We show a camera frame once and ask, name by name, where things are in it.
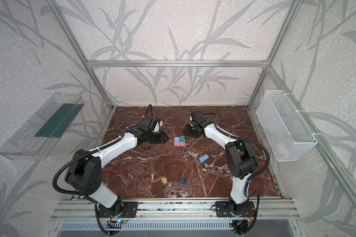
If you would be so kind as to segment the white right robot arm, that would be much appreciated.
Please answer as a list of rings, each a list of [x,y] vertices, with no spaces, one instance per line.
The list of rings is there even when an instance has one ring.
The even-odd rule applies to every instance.
[[[256,204],[250,201],[254,195],[259,195],[255,190],[249,194],[249,185],[251,180],[263,173],[270,164],[270,155],[268,150],[260,143],[249,138],[241,138],[233,135],[218,126],[219,116],[216,113],[215,121],[205,119],[206,113],[195,111],[190,114],[190,123],[186,125],[184,134],[190,137],[200,138],[205,136],[225,150],[227,166],[232,174],[232,190],[228,199],[227,213],[231,216],[241,217],[246,210],[251,212],[251,217],[258,213]],[[266,163],[258,171],[258,158],[256,156],[254,145],[259,146],[266,155]]]

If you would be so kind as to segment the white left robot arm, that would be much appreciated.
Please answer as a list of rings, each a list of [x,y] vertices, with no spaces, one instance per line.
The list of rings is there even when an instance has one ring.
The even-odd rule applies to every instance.
[[[163,122],[159,118],[144,116],[136,126],[126,128],[116,139],[74,154],[54,176],[52,186],[62,194],[80,195],[91,201],[97,209],[104,209],[112,216],[124,209],[122,199],[102,181],[102,169],[116,157],[143,143],[163,144],[167,134],[161,130]]]

